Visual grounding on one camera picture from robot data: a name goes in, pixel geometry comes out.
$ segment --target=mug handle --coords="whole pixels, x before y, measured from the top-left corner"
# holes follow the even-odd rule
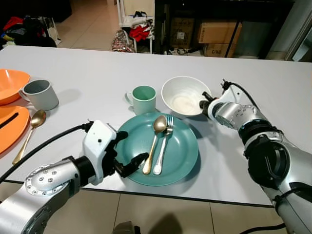
[[[130,104],[130,105],[132,105],[133,106],[133,101],[128,97],[128,94],[130,94],[131,96],[132,96],[132,93],[131,92],[126,92],[125,93],[125,99],[126,99],[126,101]]]
[[[19,90],[19,95],[25,100],[25,101],[29,101],[29,98],[26,96],[26,94],[23,92],[22,89]]]

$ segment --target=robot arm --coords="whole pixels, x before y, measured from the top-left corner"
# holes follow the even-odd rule
[[[203,93],[203,113],[238,131],[248,172],[273,203],[292,234],[312,233],[312,155],[290,143],[254,105],[240,105],[237,87],[220,98]]]
[[[128,136],[95,121],[84,138],[86,156],[72,156],[35,169],[22,187],[0,205],[0,233],[42,234],[52,214],[89,183],[97,185],[117,171],[127,177],[138,169],[148,153],[139,154],[127,165],[115,157],[116,144]]]

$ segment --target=spoon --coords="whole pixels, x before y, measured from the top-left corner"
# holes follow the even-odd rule
[[[145,175],[148,175],[152,170],[152,162],[153,162],[152,159],[153,159],[153,152],[154,152],[154,148],[155,148],[155,144],[157,140],[157,134],[163,132],[166,129],[166,127],[167,127],[167,120],[165,116],[159,116],[153,124],[155,136],[154,136],[154,140],[152,143],[150,154],[148,158],[146,159],[144,167],[143,167],[143,174]]]
[[[37,127],[39,127],[40,125],[42,125],[44,123],[46,119],[46,114],[45,114],[45,111],[43,110],[38,110],[31,118],[30,120],[30,125],[32,126],[32,129],[30,130],[27,138],[26,138],[26,141],[24,142],[23,146],[21,147],[18,155],[15,157],[15,159],[13,160],[12,164],[15,165],[16,163],[18,163],[21,158],[23,157],[24,155],[24,151],[26,149],[26,145],[30,139],[30,136],[33,132],[33,130]]]

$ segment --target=floor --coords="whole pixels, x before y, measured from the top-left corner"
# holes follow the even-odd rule
[[[73,14],[57,24],[63,48],[111,50],[118,26],[113,0],[72,0]],[[202,56],[199,52],[192,56]],[[21,185],[0,185],[0,200]],[[142,234],[238,234],[282,223],[271,208],[82,190],[48,222],[45,234],[109,234],[131,220]],[[285,229],[266,234],[286,234]]]
[[[1,184],[0,200],[20,186]],[[129,220],[141,227],[142,234],[239,234],[282,223],[271,208],[81,190],[54,213],[44,234],[110,234],[114,226]]]

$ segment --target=red cloth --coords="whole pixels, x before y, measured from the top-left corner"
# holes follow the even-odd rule
[[[10,20],[4,26],[3,31],[5,32],[7,29],[14,26],[15,24],[18,24],[18,23],[23,24],[23,22],[24,22],[24,19],[12,16]]]
[[[142,28],[141,26],[136,27],[136,29],[131,29],[129,36],[134,38],[137,42],[139,42],[140,40],[145,40],[148,35],[150,34],[150,31],[144,32],[145,29],[147,29],[147,27]]]

